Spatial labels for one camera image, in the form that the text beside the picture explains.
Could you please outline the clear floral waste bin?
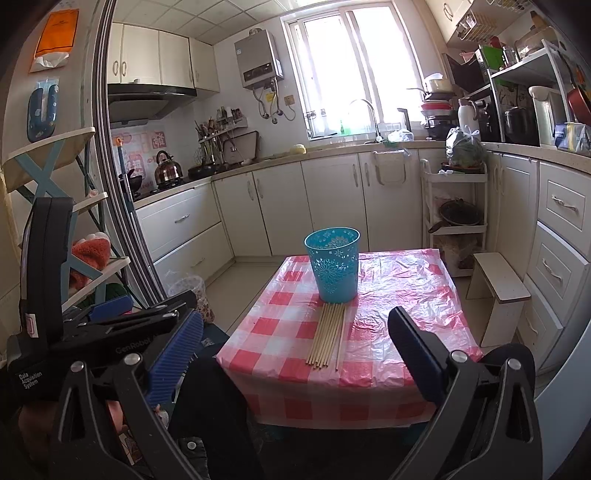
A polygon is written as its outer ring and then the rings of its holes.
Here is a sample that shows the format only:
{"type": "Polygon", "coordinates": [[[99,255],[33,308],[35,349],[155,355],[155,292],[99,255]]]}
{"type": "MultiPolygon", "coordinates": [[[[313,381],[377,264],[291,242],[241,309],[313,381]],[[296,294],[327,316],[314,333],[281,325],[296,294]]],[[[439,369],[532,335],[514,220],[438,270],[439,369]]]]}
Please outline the clear floral waste bin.
{"type": "Polygon", "coordinates": [[[194,304],[194,308],[200,313],[205,323],[212,324],[215,316],[206,295],[205,281],[200,276],[188,275],[175,280],[168,288],[169,297],[189,294],[189,300],[194,304]]]}

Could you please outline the red checkered plastic tablecloth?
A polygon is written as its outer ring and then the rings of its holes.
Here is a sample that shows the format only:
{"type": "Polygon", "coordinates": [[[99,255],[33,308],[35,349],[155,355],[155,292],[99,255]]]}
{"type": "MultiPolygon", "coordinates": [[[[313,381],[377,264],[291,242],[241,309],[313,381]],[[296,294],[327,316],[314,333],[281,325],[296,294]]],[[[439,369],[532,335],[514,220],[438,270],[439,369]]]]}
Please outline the red checkered plastic tablecloth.
{"type": "Polygon", "coordinates": [[[388,332],[402,306],[448,350],[478,360],[460,295],[436,249],[363,253],[329,365],[308,364],[322,300],[308,257],[288,257],[217,355],[263,424],[375,429],[428,421],[434,412],[388,332]]]}

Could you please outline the small white step stool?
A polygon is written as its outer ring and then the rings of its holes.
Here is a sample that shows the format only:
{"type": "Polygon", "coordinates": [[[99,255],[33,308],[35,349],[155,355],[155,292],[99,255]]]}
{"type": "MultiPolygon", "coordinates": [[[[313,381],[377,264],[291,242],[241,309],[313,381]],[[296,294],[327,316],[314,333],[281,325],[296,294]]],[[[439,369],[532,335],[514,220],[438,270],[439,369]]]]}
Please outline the small white step stool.
{"type": "Polygon", "coordinates": [[[531,294],[500,253],[477,253],[474,259],[467,298],[494,300],[480,346],[493,348],[511,343],[531,294]]]}

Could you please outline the black wok pan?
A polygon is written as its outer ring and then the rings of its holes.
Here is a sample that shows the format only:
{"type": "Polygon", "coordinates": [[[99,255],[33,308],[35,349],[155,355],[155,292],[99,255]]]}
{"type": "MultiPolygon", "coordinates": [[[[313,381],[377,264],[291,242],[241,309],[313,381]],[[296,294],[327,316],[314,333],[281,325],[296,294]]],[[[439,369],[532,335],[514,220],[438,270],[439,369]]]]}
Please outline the black wok pan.
{"type": "Polygon", "coordinates": [[[125,175],[123,175],[123,174],[119,175],[119,179],[120,179],[121,184],[125,183],[123,178],[127,179],[126,183],[129,186],[131,194],[132,195],[137,194],[141,188],[141,185],[143,182],[143,176],[140,174],[135,174],[134,169],[130,169],[125,175]]]}

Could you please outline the steel kettle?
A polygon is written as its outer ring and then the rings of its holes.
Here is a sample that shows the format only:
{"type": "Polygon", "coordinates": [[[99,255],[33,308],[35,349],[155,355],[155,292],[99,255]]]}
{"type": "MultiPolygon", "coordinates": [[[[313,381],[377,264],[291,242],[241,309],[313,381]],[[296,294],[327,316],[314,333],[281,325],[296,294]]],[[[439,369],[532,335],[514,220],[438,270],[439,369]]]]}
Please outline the steel kettle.
{"type": "Polygon", "coordinates": [[[176,185],[183,178],[180,164],[174,161],[172,156],[166,151],[158,151],[155,159],[156,169],[154,171],[154,178],[158,188],[176,185]]]}

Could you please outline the teal perforated plastic basket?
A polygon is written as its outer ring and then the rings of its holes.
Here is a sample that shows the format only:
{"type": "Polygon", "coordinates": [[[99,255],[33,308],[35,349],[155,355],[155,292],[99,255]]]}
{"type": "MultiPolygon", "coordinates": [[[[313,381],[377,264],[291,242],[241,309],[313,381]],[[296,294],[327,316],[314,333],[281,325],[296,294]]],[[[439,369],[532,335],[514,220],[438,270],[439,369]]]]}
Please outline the teal perforated plastic basket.
{"type": "Polygon", "coordinates": [[[329,227],[305,237],[318,293],[325,303],[348,303],[358,294],[360,238],[360,232],[351,227],[329,227]]]}

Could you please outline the white folding shelf rack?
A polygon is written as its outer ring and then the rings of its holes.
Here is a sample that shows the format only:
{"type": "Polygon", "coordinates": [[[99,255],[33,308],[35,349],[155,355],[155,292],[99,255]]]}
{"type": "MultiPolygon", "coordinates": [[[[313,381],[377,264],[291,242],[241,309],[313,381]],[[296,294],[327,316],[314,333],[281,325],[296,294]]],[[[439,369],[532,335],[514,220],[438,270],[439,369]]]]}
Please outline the white folding shelf rack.
{"type": "Polygon", "coordinates": [[[126,268],[130,260],[115,256],[102,268],[93,267],[72,253],[78,217],[108,198],[105,192],[75,201],[52,179],[54,171],[75,162],[95,134],[85,127],[21,147],[3,160],[7,191],[21,191],[31,210],[22,236],[21,293],[24,299],[47,299],[62,311],[92,294],[94,302],[106,300],[107,281],[126,268]]]}

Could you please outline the white tiered storage cart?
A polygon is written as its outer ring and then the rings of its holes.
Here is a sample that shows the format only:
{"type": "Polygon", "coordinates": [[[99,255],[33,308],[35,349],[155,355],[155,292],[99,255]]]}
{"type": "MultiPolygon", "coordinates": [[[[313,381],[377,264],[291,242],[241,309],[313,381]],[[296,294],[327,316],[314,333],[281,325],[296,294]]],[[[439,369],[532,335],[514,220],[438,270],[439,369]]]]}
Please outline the white tiered storage cart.
{"type": "Polygon", "coordinates": [[[440,251],[451,276],[471,276],[487,242],[487,166],[462,169],[423,158],[421,186],[423,246],[440,251]]]}

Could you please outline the white hanging door bin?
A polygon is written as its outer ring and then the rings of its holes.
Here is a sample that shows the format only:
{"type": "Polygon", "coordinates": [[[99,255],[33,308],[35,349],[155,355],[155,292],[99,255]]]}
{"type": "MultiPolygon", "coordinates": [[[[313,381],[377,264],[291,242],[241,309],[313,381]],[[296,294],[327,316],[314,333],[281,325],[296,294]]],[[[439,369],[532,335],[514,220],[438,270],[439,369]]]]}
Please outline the white hanging door bin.
{"type": "Polygon", "coordinates": [[[377,180],[381,185],[401,185],[407,179],[407,158],[410,156],[407,150],[394,150],[388,152],[373,152],[373,163],[376,169],[377,180]]]}

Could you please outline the range hood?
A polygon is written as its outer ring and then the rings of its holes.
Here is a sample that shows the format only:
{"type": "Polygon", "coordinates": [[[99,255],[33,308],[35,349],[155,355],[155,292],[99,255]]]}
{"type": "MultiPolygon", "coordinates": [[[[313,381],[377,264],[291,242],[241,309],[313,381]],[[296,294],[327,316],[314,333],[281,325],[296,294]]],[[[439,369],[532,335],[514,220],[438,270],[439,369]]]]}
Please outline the range hood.
{"type": "Polygon", "coordinates": [[[197,98],[194,88],[156,84],[108,84],[111,124],[161,120],[197,98]]]}

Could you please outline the green vegetables plastic bag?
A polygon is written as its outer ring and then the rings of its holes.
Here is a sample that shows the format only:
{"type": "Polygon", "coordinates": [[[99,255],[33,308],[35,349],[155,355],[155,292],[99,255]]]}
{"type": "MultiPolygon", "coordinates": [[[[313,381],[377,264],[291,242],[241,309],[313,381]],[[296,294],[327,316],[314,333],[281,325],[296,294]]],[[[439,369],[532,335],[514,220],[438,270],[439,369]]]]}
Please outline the green vegetables plastic bag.
{"type": "Polygon", "coordinates": [[[487,156],[480,131],[469,126],[452,128],[446,139],[448,164],[461,169],[480,169],[487,156]]]}

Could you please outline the stacked bowls and pots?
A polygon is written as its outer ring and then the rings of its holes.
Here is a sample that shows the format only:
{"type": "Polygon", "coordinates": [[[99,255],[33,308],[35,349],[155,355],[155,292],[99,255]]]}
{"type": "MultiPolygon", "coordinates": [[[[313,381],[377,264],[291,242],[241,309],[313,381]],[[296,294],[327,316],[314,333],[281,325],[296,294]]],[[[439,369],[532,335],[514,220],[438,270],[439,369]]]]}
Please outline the stacked bowls and pots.
{"type": "Polygon", "coordinates": [[[458,126],[457,95],[452,82],[442,73],[433,73],[423,79],[421,113],[422,126],[427,137],[444,141],[458,126]]]}

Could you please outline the white thermos jug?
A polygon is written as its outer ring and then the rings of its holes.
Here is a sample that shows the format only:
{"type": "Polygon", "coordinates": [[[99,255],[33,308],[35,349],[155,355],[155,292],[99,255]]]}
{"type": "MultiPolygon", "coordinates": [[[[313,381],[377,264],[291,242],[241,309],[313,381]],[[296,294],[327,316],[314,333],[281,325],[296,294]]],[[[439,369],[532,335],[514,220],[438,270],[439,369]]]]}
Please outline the white thermos jug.
{"type": "Polygon", "coordinates": [[[480,139],[478,109],[473,101],[466,98],[459,100],[458,119],[459,126],[465,134],[470,134],[480,139]]]}

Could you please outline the gas water heater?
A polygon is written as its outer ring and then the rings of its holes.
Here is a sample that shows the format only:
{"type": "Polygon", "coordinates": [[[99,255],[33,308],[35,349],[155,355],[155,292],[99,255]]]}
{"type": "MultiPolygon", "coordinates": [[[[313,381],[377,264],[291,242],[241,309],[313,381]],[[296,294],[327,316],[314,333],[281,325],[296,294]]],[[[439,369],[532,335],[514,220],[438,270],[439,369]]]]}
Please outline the gas water heater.
{"type": "Polygon", "coordinates": [[[262,88],[283,80],[283,65],[269,31],[260,30],[235,42],[235,55],[243,88],[262,88]]]}

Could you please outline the orange paper bag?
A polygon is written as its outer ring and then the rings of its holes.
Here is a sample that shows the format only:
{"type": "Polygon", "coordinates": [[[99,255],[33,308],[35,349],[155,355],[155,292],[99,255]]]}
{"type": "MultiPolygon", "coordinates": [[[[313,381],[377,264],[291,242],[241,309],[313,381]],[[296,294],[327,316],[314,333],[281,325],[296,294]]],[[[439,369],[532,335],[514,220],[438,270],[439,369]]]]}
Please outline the orange paper bag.
{"type": "Polygon", "coordinates": [[[70,58],[79,19],[78,9],[49,14],[31,61],[30,73],[64,67],[70,58]]]}

